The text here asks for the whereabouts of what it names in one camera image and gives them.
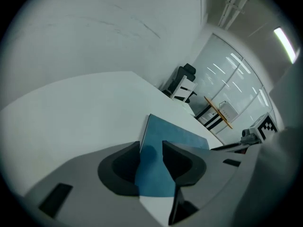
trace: black slot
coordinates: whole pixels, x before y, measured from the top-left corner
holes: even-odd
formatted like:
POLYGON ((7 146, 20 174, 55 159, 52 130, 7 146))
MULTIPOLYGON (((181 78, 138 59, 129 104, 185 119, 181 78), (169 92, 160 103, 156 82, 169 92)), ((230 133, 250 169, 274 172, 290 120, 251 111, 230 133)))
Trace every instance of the black slot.
POLYGON ((72 186, 59 183, 41 203, 39 209, 48 216, 54 218, 68 194, 71 192, 71 189, 72 186))
POLYGON ((206 171, 204 160, 167 141, 162 142, 163 163, 177 186, 196 184, 206 171))
POLYGON ((104 158, 98 166, 100 181, 112 192, 123 196, 139 196, 134 184, 140 164, 140 142, 104 158))
POLYGON ((180 188, 176 187, 174 203, 169 215, 169 225, 174 225, 196 213, 198 208, 191 202, 184 200, 180 188))
POLYGON ((226 159, 223 161, 223 163, 229 164, 231 166, 236 166, 236 167, 240 166, 240 164, 241 164, 240 161, 235 161, 235 160, 231 160, 231 159, 226 159))

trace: blue cloth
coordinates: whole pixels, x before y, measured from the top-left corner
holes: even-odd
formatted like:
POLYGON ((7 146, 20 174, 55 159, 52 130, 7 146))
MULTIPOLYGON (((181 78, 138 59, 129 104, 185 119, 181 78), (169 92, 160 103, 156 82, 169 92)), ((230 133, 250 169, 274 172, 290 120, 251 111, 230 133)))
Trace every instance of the blue cloth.
POLYGON ((141 196, 173 197, 175 194, 175 182, 163 163, 163 140, 209 149, 205 138, 150 114, 135 177, 141 196))

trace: window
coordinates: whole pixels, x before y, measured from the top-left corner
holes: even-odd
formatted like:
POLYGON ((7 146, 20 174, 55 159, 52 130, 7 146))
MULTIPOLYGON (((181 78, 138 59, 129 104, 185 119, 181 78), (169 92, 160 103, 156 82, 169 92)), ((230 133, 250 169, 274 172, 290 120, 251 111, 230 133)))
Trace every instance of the window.
MULTIPOLYGON (((193 66, 196 68, 198 96, 190 98, 190 106, 198 114, 206 106, 208 97, 219 108, 229 102, 239 116, 232 121, 233 129, 221 122, 212 132, 225 143, 241 139, 243 129, 249 128, 261 115, 270 113, 276 122, 270 99, 249 63, 225 41, 212 35, 193 66)), ((206 123, 214 116, 211 108, 199 120, 206 123)))

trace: ceiling light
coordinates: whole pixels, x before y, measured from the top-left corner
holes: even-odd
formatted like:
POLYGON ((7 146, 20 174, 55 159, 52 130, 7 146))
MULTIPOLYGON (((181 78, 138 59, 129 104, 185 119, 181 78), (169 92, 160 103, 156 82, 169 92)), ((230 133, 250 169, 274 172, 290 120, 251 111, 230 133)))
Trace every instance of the ceiling light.
POLYGON ((235 58, 238 63, 240 63, 240 65, 247 71, 248 74, 251 73, 250 70, 248 70, 248 68, 243 64, 243 62, 241 62, 240 59, 234 55, 234 53, 231 53, 231 56, 235 58))
POLYGON ((261 105, 264 107, 265 105, 264 105, 263 101, 261 100, 260 95, 258 95, 258 99, 259 99, 259 102, 261 103, 261 105))
POLYGON ((240 91, 240 92, 242 92, 241 90, 240 90, 240 88, 237 86, 237 84, 235 84, 234 82, 232 82, 236 87, 237 87, 237 89, 240 91))
MULTIPOLYGON (((209 69, 208 67, 207 67, 207 69, 209 69)), ((216 74, 213 70, 211 70, 211 69, 209 69, 213 74, 216 74)))
POLYGON ((268 103, 267 103, 267 100, 266 100, 266 98, 265 98, 265 95, 264 95, 263 91, 260 90, 260 92, 261 92, 261 95, 262 95, 262 97, 263 97, 263 99, 264 99, 265 105, 268 107, 268 103))
POLYGON ((225 81, 223 81, 223 80, 222 80, 222 82, 224 82, 224 83, 226 84, 226 86, 228 86, 228 87, 229 87, 229 85, 228 85, 228 84, 227 84, 225 81))
POLYGON ((274 30, 275 34, 278 36, 279 40, 281 41, 282 45, 284 46, 290 61, 292 62, 292 64, 294 64, 296 56, 294 53, 294 49, 292 48, 288 38, 286 37, 286 35, 284 34, 283 30, 281 28, 276 28, 274 30))
POLYGON ((244 77, 241 75, 241 73, 239 73, 238 71, 237 71, 237 75, 243 80, 244 79, 244 77))
POLYGON ((241 72, 241 74, 244 74, 244 73, 240 70, 240 68, 238 68, 238 71, 241 72))
POLYGON ((229 58, 229 57, 226 57, 226 59, 228 60, 228 62, 232 65, 232 68, 234 68, 234 69, 236 69, 237 68, 237 66, 236 66, 236 64, 233 62, 233 60, 231 59, 231 58, 229 58))
POLYGON ((214 65, 216 68, 218 68, 221 72, 223 72, 223 73, 225 74, 225 72, 222 71, 220 67, 218 67, 216 64, 213 64, 213 65, 214 65))

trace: black chair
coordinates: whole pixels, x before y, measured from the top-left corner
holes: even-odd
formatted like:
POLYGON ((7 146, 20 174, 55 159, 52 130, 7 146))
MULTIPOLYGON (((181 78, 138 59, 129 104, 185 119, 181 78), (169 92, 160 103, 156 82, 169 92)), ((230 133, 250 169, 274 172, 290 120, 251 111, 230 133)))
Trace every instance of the black chair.
POLYGON ((186 64, 184 67, 180 66, 178 68, 177 76, 175 79, 173 79, 172 83, 169 85, 168 90, 171 93, 173 93, 176 90, 178 84, 180 83, 184 75, 187 76, 188 80, 194 81, 196 79, 195 73, 196 73, 196 69, 189 64, 186 64))
MULTIPOLYGON (((180 83, 180 81, 182 80, 183 76, 187 76, 187 79, 190 81, 194 81, 196 79, 195 76, 196 73, 196 69, 194 67, 192 67, 190 64, 186 64, 185 66, 180 66, 178 68, 178 72, 177 72, 177 76, 175 79, 173 79, 172 83, 169 85, 168 90, 164 90, 163 93, 167 96, 171 96, 171 94, 176 90, 178 84, 180 83)), ((189 98, 193 95, 197 95, 195 92, 192 92, 190 94, 190 96, 188 97, 188 99, 186 100, 186 103, 189 103, 190 100, 189 98)), ((176 99, 179 99, 181 101, 183 101, 183 97, 175 97, 176 99)))

